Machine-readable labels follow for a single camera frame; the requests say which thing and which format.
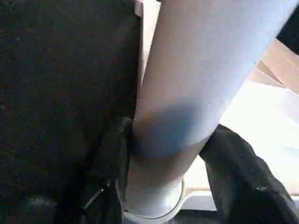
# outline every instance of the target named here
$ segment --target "black cloth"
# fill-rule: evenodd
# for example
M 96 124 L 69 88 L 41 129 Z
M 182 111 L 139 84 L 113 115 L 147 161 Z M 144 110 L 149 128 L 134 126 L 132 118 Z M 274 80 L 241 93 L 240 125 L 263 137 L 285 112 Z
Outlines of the black cloth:
M 121 224 L 127 186 L 132 120 L 110 122 L 99 144 L 94 144 L 69 178 L 63 197 L 11 197 L 2 224 Z
M 0 210 L 60 199 L 111 118 L 133 117 L 139 35 L 131 0 L 0 0 Z
M 295 54 L 299 54 L 299 6 L 297 6 L 288 22 L 284 25 L 277 39 Z
M 219 125 L 200 156 L 221 223 L 299 223 L 284 186 L 238 134 Z

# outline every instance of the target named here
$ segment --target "white cylindrical pole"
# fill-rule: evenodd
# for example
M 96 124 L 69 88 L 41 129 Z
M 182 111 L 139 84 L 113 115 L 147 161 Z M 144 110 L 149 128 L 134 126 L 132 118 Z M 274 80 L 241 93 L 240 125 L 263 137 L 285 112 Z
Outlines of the white cylindrical pole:
M 172 211 L 182 175 L 297 3 L 162 1 L 133 124 L 139 151 L 129 173 L 129 213 Z

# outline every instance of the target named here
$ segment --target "gray surface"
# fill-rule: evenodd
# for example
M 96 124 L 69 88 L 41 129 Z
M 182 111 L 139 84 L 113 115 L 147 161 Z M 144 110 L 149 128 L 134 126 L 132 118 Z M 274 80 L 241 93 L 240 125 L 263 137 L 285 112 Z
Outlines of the gray surface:
M 219 224 L 216 212 L 181 210 L 166 224 Z

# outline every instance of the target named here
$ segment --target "white tube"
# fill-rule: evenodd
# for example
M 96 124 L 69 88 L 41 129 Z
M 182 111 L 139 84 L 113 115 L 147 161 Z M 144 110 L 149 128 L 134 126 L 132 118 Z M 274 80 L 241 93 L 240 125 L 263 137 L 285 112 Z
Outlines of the white tube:
M 180 190 L 171 193 L 297 3 L 163 0 L 138 93 L 140 154 L 130 168 L 129 213 L 171 212 Z

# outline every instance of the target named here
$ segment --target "white pipe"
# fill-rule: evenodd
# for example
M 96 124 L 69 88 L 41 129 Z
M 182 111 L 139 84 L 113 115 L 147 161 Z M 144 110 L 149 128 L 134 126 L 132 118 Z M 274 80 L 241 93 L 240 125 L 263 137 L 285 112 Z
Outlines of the white pipe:
M 138 93 L 129 213 L 157 218 L 176 206 L 179 180 L 297 3 L 163 0 Z

